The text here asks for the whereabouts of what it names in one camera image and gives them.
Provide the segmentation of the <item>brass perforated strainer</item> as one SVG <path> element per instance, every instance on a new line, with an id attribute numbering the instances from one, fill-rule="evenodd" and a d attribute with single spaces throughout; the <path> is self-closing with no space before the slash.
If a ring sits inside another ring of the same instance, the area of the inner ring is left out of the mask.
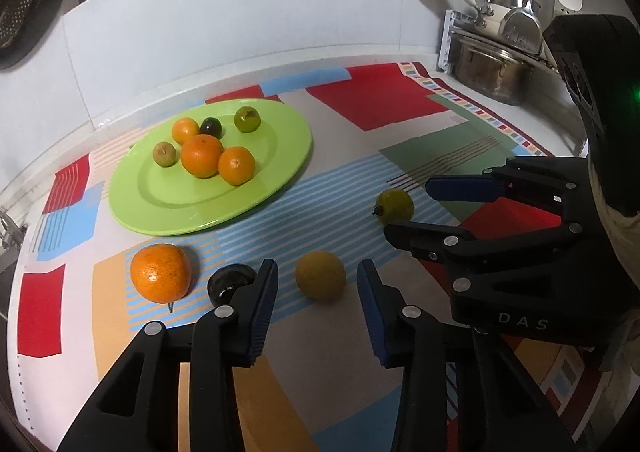
<path id="1" fill-rule="evenodd" d="M 9 48 L 24 29 L 28 14 L 40 0 L 6 0 L 0 22 L 1 48 Z"/>

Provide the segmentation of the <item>brown-yellow round fruit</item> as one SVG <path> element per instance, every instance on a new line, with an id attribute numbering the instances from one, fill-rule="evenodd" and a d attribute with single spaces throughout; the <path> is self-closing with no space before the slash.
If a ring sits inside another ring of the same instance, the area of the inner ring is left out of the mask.
<path id="1" fill-rule="evenodd" d="M 152 150 L 152 158 L 158 167 L 169 168 L 178 160 L 178 152 L 169 142 L 157 143 Z"/>

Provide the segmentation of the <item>dark plum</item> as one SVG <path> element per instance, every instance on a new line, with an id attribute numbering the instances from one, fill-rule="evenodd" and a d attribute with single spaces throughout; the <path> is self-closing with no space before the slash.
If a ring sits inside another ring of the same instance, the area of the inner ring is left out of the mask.
<path id="1" fill-rule="evenodd" d="M 244 286 L 253 284 L 256 272 L 247 264 L 234 263 L 219 268 L 207 282 L 207 294 L 210 303 L 217 308 L 229 305 L 235 292 Z"/>
<path id="2" fill-rule="evenodd" d="M 221 122 L 215 117 L 205 118 L 200 126 L 200 133 L 210 135 L 216 139 L 220 139 L 224 133 Z"/>

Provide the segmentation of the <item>green plate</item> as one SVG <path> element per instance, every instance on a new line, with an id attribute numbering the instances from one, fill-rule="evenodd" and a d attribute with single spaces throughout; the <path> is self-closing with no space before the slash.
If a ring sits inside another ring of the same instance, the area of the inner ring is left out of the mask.
<path id="1" fill-rule="evenodd" d="M 240 132 L 234 125 L 234 114 L 242 106 L 254 107 L 262 117 L 253 132 Z M 112 175 L 108 204 L 115 220 L 129 230 L 180 235 L 227 222 L 288 184 L 311 149 L 312 135 L 305 117 L 277 100 L 223 100 L 188 109 L 182 115 L 196 121 L 219 119 L 224 128 L 222 146 L 248 149 L 256 161 L 254 177 L 233 186 L 219 175 L 195 178 L 179 163 L 158 167 L 152 149 L 172 140 L 171 126 L 177 119 L 170 118 L 134 143 Z"/>

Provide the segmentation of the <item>colourful patchwork table mat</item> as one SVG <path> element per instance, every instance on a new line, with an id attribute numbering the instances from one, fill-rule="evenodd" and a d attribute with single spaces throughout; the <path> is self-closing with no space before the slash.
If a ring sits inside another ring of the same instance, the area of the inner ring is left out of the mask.
<path id="1" fill-rule="evenodd" d="M 419 63 L 327 69 L 234 88 L 297 109 L 310 126 L 307 166 L 280 193 L 220 227 L 172 239 L 191 257 L 192 289 L 173 307 L 141 297 L 134 254 L 153 238 L 112 216 L 108 188 L 119 161 L 153 128 L 136 123 L 58 170 L 29 212 L 12 287 L 8 370 L 20 424 L 55 449 L 100 379 L 145 323 L 192 323 L 210 308 L 206 283 L 232 262 L 271 258 L 280 271 L 264 353 L 235 374 L 252 451 L 385 451 L 392 443 L 400 372 L 372 354 L 356 268 L 372 260 L 409 301 L 448 320 L 442 273 L 386 242 L 373 216 L 390 187 L 412 197 L 416 221 L 463 225 L 483 236 L 548 227 L 552 216 L 510 201 L 439 204 L 426 178 L 477 172 L 510 155 L 570 155 L 576 109 L 556 79 L 536 79 L 527 104 L 504 105 Z M 296 264 L 328 251 L 346 270 L 340 298 L 318 301 L 296 285 Z"/>

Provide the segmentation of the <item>green lime on plate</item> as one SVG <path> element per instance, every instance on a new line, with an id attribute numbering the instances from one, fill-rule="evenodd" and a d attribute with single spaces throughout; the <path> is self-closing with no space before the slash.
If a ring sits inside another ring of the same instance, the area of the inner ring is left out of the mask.
<path id="1" fill-rule="evenodd" d="M 252 106 L 242 106 L 234 114 L 234 125 L 243 133 L 255 131 L 262 123 L 262 117 Z"/>

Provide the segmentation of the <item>metal dish rack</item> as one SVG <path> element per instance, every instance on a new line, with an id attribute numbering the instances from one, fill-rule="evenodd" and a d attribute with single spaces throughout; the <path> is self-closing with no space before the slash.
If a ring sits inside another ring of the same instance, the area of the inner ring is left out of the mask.
<path id="1" fill-rule="evenodd" d="M 472 30 L 472 25 L 473 19 L 469 15 L 455 10 L 447 10 L 445 12 L 444 21 L 442 22 L 442 39 L 440 39 L 440 48 L 437 55 L 437 69 L 439 71 L 450 74 L 452 65 L 454 65 L 451 48 L 452 42 L 454 40 L 460 41 L 464 38 L 474 40 L 481 46 L 491 46 L 491 48 L 494 48 L 501 54 L 509 54 L 514 60 L 524 62 L 537 69 L 548 72 L 548 74 L 554 74 L 555 76 L 560 75 L 559 71 L 544 58 L 525 54 L 516 48 L 512 48 L 512 46 L 477 34 L 477 32 Z"/>

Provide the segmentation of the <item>yellow round fruit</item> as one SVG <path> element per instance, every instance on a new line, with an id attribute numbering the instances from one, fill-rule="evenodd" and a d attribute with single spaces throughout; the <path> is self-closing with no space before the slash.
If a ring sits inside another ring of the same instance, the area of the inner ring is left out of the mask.
<path id="1" fill-rule="evenodd" d="M 340 298 L 346 287 L 346 270 L 343 262 L 328 251 L 311 251 L 299 259 L 295 269 L 295 281 L 307 297 L 318 301 Z"/>

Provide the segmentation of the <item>small orange back plate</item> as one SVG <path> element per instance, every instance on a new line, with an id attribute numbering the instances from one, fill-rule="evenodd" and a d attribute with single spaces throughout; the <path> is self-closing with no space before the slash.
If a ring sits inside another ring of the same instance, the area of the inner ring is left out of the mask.
<path id="1" fill-rule="evenodd" d="M 171 136 L 182 145 L 186 140 L 193 138 L 200 133 L 200 125 L 197 121 L 189 117 L 178 119 L 171 127 Z"/>

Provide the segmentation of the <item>small orange plate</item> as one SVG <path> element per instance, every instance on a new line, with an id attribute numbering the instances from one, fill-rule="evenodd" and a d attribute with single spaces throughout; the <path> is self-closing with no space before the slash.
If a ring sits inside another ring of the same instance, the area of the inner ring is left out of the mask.
<path id="1" fill-rule="evenodd" d="M 178 119 L 171 127 L 171 136 L 182 145 L 186 140 L 193 138 L 200 133 L 200 125 L 197 121 L 189 117 Z"/>
<path id="2" fill-rule="evenodd" d="M 239 186 L 254 177 L 256 168 L 252 153 L 242 146 L 225 149 L 218 160 L 218 173 L 233 186 Z"/>

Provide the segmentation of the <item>large orange on plate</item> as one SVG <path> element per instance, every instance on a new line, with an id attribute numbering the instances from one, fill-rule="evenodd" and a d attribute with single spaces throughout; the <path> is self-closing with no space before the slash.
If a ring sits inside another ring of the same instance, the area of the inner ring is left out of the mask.
<path id="1" fill-rule="evenodd" d="M 180 160 L 190 175 L 208 179 L 218 173 L 219 158 L 224 151 L 221 141 L 208 134 L 196 134 L 182 146 Z"/>

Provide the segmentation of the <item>small orange front plate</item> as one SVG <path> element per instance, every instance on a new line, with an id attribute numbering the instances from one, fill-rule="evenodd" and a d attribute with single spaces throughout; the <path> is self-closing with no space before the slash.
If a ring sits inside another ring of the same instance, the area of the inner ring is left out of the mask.
<path id="1" fill-rule="evenodd" d="M 233 186 L 239 186 L 254 177 L 256 168 L 252 153 L 242 146 L 225 149 L 218 160 L 218 173 Z"/>

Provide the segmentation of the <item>green fruit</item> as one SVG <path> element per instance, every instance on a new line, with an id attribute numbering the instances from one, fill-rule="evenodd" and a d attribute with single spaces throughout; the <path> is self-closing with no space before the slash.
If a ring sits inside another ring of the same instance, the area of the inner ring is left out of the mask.
<path id="1" fill-rule="evenodd" d="M 382 224 L 408 222 L 414 214 L 411 196 L 401 189 L 389 189 L 378 194 L 373 214 Z"/>

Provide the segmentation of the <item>steel cooking pot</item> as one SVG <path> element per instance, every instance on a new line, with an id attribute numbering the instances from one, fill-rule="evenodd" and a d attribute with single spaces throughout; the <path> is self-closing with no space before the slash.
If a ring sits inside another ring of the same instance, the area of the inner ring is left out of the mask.
<path id="1" fill-rule="evenodd" d="M 534 68 L 503 48 L 467 36 L 454 36 L 458 57 L 454 77 L 468 88 L 509 105 L 524 102 Z"/>

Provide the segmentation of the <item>large orange on mat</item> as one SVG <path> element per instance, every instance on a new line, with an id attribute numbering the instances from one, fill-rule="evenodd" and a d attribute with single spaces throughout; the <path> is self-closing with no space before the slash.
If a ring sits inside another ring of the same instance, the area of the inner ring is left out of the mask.
<path id="1" fill-rule="evenodd" d="M 131 260 L 130 279 L 143 298 L 168 305 L 188 294 L 192 281 L 190 260 L 175 245 L 146 246 Z"/>

